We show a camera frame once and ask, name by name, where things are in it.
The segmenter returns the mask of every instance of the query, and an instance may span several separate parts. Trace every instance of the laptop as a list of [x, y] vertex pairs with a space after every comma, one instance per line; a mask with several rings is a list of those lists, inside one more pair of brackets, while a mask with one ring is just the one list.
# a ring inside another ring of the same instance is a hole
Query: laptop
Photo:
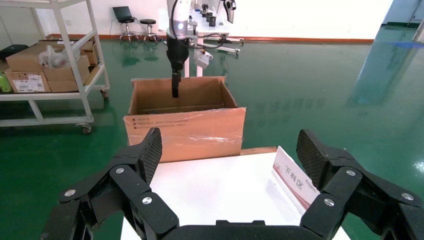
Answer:
[[128, 6], [115, 6], [113, 7], [113, 12], [115, 12], [115, 16], [118, 21], [133, 19], [133, 16], [131, 16], [130, 8]]

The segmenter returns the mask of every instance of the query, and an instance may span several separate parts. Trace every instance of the plastic bag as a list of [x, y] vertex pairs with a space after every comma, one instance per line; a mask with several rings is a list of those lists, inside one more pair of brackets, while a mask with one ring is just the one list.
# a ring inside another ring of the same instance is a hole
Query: plastic bag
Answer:
[[[80, 50], [73, 52], [73, 57], [75, 61], [80, 59]], [[48, 67], [49, 69], [57, 69], [69, 64], [68, 54], [66, 49], [61, 52], [55, 52], [55, 49], [48, 45], [46, 51], [43, 51], [39, 54], [39, 63], [43, 67]]]

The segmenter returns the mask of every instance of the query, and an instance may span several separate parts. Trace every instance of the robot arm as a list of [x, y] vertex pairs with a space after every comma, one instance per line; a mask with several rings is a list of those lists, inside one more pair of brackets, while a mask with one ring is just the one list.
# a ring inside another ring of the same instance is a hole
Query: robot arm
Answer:
[[228, 22], [234, 22], [234, 10], [236, 10], [236, 0], [223, 0], [226, 18]]
[[166, 0], [169, 28], [166, 31], [166, 55], [172, 67], [172, 96], [178, 98], [181, 71], [189, 57], [190, 40], [187, 36], [191, 0]]

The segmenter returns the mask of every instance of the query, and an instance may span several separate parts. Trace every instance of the cardboard box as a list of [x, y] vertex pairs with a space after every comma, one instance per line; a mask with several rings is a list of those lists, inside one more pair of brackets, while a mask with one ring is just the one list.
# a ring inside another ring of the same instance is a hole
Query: cardboard box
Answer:
[[[76, 43], [78, 40], [71, 40], [71, 45]], [[64, 42], [62, 40], [39, 40], [38, 45], [47, 46], [50, 45], [58, 51], [65, 49]], [[97, 54], [96, 42], [94, 40], [87, 41], [79, 48], [81, 55], [86, 55], [90, 62], [90, 66], [97, 66], [99, 62], [99, 56]]]
[[[85, 83], [90, 77], [88, 57], [81, 55], [76, 65], [78, 66], [79, 74], [81, 74], [82, 83]], [[53, 93], [78, 91], [77, 82], [70, 64], [59, 68], [44, 68], [43, 72]]]
[[43, 72], [4, 71], [13, 92], [17, 94], [51, 93]]
[[239, 155], [246, 108], [237, 106], [224, 81], [223, 76], [186, 77], [179, 98], [173, 98], [171, 78], [134, 79], [124, 117], [129, 144], [157, 127], [162, 163]]
[[40, 65], [40, 53], [46, 51], [46, 46], [33, 45], [12, 56], [6, 57], [7, 64], [13, 72], [40, 73], [43, 71]]

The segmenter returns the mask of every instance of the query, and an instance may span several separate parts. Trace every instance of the black stool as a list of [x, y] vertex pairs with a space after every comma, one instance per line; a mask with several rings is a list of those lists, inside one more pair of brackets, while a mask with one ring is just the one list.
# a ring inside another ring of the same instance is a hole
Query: black stool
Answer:
[[118, 20], [118, 22], [122, 25], [125, 24], [126, 27], [126, 32], [123, 32], [122, 35], [119, 37], [119, 40], [122, 41], [122, 38], [124, 37], [128, 37], [128, 41], [131, 43], [131, 38], [137, 39], [137, 41], [139, 40], [139, 37], [137, 36], [137, 34], [135, 32], [130, 31], [130, 29], [128, 28], [128, 24], [130, 23], [134, 23], [136, 21], [137, 18], [132, 17], [131, 19], [128, 20]]
[[152, 32], [152, 25], [156, 24], [156, 20], [153, 19], [142, 19], [140, 20], [141, 24], [147, 24], [147, 33], [143, 34], [142, 37], [144, 37], [144, 41], [146, 41], [146, 37], [148, 38], [148, 40], [150, 41], [150, 38], [153, 37], [154, 41], [157, 42], [159, 41], [159, 37], [156, 33]]

